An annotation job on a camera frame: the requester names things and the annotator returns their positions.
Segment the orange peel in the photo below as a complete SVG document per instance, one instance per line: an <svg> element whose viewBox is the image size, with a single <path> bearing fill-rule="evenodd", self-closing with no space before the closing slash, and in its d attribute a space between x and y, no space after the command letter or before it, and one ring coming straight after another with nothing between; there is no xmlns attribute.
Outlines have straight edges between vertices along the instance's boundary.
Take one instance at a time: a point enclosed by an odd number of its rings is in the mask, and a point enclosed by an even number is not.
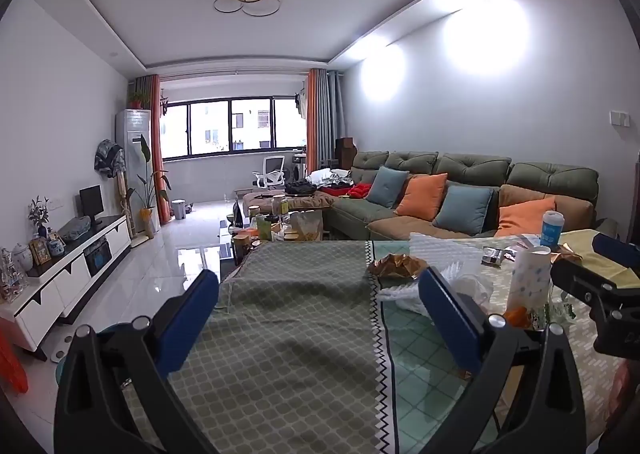
<svg viewBox="0 0 640 454"><path fill-rule="evenodd" d="M514 328L529 329L532 327L529 310L527 310L526 307L516 307L515 309L507 310L503 313L503 317L506 319L506 322Z"/></svg>

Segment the white patterned paper cup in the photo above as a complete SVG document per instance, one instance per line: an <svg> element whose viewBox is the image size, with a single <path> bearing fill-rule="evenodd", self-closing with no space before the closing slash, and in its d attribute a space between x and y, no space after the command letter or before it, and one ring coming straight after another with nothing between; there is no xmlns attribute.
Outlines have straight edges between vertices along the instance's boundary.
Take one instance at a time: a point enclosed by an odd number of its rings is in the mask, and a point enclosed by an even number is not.
<svg viewBox="0 0 640 454"><path fill-rule="evenodd" d="M537 310L548 300L550 290L551 249L533 247L519 251L515 255L506 310L519 307Z"/></svg>

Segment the gold foil wrapper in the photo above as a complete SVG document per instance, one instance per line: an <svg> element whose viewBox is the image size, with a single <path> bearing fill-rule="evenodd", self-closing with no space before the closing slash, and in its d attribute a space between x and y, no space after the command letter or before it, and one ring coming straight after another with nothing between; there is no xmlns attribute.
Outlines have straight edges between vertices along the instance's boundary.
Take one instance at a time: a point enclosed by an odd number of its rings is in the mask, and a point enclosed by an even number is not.
<svg viewBox="0 0 640 454"><path fill-rule="evenodd" d="M390 253L382 259L372 261L368 265L368 272L375 277L417 279L427 268L428 263L423 259Z"/></svg>

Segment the white foam wrap sheet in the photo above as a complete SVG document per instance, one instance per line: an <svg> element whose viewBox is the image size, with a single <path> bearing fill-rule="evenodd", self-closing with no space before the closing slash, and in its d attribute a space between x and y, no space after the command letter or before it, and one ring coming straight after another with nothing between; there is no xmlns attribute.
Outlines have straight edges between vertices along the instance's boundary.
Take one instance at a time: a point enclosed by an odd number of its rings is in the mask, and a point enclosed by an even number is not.
<svg viewBox="0 0 640 454"><path fill-rule="evenodd" d="M499 266L482 263L486 248L518 252L539 245L539 236L535 234L512 235L507 237L456 238L443 239L420 233L411 233L409 255L424 260L437 270L445 270L452 263L460 262L463 273L480 274L491 281L509 279L514 262L503 259Z"/></svg>

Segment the small white trash can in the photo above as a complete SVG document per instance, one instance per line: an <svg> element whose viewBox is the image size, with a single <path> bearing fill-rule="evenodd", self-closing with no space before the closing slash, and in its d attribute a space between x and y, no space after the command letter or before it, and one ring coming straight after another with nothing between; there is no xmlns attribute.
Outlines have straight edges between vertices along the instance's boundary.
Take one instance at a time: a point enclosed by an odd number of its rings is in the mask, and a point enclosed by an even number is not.
<svg viewBox="0 0 640 454"><path fill-rule="evenodd" d="M171 208L176 220L183 220L186 217L186 202L183 199L174 199L171 202Z"/></svg>

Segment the blue white canister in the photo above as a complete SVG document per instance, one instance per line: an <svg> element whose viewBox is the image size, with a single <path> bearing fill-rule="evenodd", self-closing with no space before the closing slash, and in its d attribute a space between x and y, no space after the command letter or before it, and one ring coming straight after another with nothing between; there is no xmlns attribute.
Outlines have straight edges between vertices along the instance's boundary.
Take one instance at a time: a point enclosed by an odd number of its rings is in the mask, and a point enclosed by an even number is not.
<svg viewBox="0 0 640 454"><path fill-rule="evenodd" d="M540 232L541 246L556 249L559 246L560 236L565 223L564 215L555 210L548 210L542 216Z"/></svg>

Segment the cluttered coffee table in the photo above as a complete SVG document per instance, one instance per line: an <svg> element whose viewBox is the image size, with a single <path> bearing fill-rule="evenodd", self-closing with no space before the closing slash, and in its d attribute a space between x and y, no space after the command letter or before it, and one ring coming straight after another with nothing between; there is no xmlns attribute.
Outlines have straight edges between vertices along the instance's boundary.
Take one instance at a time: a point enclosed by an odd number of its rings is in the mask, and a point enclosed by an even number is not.
<svg viewBox="0 0 640 454"><path fill-rule="evenodd" d="M235 203L220 222L219 277L221 281L230 277L250 253L264 244L321 241L325 233L321 210L261 213L259 206L250 206L245 218Z"/></svg>

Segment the teal cushion near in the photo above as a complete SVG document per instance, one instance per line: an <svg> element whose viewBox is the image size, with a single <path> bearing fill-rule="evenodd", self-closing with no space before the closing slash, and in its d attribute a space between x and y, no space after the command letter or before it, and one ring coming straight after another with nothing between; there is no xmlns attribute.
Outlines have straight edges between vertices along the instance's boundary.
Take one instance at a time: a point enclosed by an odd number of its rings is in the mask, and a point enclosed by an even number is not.
<svg viewBox="0 0 640 454"><path fill-rule="evenodd" d="M479 234L484 229L493 193L487 187L449 186L433 220L434 226L470 236Z"/></svg>

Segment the teal cushion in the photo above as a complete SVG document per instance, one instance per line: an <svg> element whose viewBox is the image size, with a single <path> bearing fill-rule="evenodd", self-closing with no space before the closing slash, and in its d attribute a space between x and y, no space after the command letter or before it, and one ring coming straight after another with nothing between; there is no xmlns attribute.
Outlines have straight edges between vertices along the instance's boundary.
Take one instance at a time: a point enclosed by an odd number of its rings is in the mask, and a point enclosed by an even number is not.
<svg viewBox="0 0 640 454"><path fill-rule="evenodd" d="M434 226L470 236L479 234L484 229L493 193L487 187L449 186L433 220Z"/></svg>
<svg viewBox="0 0 640 454"><path fill-rule="evenodd" d="M367 201L388 209L393 208L408 176L408 171L381 167L368 192Z"/></svg>

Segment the small black monitor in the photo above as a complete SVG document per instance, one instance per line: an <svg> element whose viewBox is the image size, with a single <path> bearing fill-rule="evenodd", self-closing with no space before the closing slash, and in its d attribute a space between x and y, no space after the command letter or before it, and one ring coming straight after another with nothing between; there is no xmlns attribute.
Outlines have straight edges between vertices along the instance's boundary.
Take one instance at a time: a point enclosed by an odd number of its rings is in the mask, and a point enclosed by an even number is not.
<svg viewBox="0 0 640 454"><path fill-rule="evenodd" d="M82 214L88 217L91 226L97 229L101 225L98 216L104 211L101 186L82 188L79 191L79 199Z"/></svg>

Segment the teal cushion far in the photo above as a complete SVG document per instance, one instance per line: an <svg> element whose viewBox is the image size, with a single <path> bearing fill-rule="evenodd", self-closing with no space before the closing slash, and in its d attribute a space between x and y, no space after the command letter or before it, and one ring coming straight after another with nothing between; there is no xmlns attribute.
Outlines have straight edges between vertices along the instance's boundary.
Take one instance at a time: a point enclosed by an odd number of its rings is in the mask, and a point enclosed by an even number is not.
<svg viewBox="0 0 640 454"><path fill-rule="evenodd" d="M367 201L388 209L393 208L408 176L408 171L381 167L368 192Z"/></svg>

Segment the orange plastic bag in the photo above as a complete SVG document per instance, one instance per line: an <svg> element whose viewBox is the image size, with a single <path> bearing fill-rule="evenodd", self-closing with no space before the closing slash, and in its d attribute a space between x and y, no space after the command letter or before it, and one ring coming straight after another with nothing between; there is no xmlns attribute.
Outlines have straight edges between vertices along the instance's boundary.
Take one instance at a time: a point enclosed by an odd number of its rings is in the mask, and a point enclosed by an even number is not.
<svg viewBox="0 0 640 454"><path fill-rule="evenodd" d="M17 359L12 344L2 333L0 333L0 376L17 393L24 394L29 389L24 367Z"/></svg>

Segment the white office chair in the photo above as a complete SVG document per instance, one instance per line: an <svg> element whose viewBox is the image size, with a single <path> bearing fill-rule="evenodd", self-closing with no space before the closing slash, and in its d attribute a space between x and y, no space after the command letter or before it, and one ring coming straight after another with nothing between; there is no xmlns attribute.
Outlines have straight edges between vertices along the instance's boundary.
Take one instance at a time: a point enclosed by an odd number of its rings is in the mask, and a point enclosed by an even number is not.
<svg viewBox="0 0 640 454"><path fill-rule="evenodd" d="M254 171L254 183L259 189L282 186L285 183L285 157L268 156L262 162L262 169Z"/></svg>

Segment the white standing air conditioner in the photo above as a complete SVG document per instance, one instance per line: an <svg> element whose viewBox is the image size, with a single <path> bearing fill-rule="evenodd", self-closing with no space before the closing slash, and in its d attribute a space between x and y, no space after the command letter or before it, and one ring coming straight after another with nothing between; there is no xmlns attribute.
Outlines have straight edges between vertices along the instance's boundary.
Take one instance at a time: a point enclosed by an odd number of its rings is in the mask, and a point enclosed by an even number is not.
<svg viewBox="0 0 640 454"><path fill-rule="evenodd" d="M127 187L138 185L136 173L144 172L144 164L140 153L140 144L134 143L134 138L143 134L151 146L151 113L144 109L125 109L119 111L115 121L115 137L116 143L122 146L125 151L126 161L126 183ZM134 233L140 234L142 224L137 215L137 210L141 207L140 201L132 196L129 200L129 206L132 216L132 225ZM158 219L157 208L154 210L154 225L156 233L160 229L160 220Z"/></svg>

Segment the window with black frame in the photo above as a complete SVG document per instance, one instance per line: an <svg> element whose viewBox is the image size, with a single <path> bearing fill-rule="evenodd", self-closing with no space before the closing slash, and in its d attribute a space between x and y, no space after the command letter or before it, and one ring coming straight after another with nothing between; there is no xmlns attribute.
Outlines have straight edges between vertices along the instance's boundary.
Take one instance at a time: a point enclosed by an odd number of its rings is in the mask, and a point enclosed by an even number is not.
<svg viewBox="0 0 640 454"><path fill-rule="evenodd" d="M167 160L303 148L306 140L307 123L294 96L173 102L160 117Z"/></svg>

